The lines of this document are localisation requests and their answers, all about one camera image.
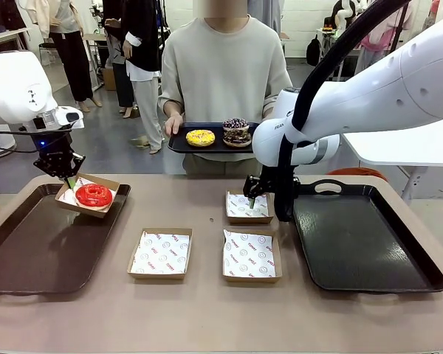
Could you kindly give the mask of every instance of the hand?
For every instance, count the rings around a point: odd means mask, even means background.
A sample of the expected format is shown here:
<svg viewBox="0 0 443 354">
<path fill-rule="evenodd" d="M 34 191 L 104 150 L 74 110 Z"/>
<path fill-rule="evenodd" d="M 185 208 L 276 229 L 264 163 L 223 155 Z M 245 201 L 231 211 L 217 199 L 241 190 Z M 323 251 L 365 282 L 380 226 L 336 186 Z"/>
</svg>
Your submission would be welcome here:
<svg viewBox="0 0 443 354">
<path fill-rule="evenodd" d="M 121 28 L 121 21 L 116 20 L 115 18 L 107 18 L 105 20 L 105 25 L 108 27 Z"/>
<path fill-rule="evenodd" d="M 49 24 L 51 26 L 59 26 L 61 24 L 61 21 L 59 21 L 58 19 L 51 17 L 51 19 L 49 20 Z"/>
<path fill-rule="evenodd" d="M 131 59 L 133 56 L 133 46 L 130 44 L 130 42 L 125 41 L 123 43 L 123 53 L 125 54 L 126 59 Z"/>
<path fill-rule="evenodd" d="M 168 121 L 164 124 L 165 133 L 168 136 L 172 134 L 176 135 L 179 133 L 179 127 L 184 123 L 184 119 L 180 114 L 174 114 Z"/>
</svg>

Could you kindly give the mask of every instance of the stacked donut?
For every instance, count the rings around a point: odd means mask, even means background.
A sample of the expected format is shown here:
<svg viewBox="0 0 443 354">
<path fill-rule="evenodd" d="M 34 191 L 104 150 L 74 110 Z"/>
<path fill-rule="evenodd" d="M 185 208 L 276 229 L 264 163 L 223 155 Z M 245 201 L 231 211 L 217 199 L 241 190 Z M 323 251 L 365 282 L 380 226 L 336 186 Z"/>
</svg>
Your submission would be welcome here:
<svg viewBox="0 0 443 354">
<path fill-rule="evenodd" d="M 223 123 L 223 142 L 232 148 L 245 148 L 252 141 L 250 124 L 241 118 L 232 118 Z"/>
</svg>

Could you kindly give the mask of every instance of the backpack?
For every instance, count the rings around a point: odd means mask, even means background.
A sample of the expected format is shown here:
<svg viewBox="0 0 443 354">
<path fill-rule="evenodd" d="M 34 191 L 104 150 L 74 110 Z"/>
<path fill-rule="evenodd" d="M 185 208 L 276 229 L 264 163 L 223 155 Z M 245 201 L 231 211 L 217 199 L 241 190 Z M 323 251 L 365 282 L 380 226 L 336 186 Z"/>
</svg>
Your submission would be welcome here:
<svg viewBox="0 0 443 354">
<path fill-rule="evenodd" d="M 320 61 L 320 41 L 318 35 L 316 35 L 307 46 L 307 63 L 316 66 L 318 61 Z"/>
</svg>

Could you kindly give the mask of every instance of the neck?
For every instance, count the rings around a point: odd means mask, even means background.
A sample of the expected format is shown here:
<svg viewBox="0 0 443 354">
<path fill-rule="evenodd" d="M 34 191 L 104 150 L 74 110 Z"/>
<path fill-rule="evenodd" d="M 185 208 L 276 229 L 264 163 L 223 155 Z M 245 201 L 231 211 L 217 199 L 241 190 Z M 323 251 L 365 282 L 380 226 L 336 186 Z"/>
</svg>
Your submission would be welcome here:
<svg viewBox="0 0 443 354">
<path fill-rule="evenodd" d="M 248 23 L 249 17 L 231 18 L 205 18 L 205 22 L 215 31 L 221 33 L 233 33 L 243 29 Z"/>
</svg>

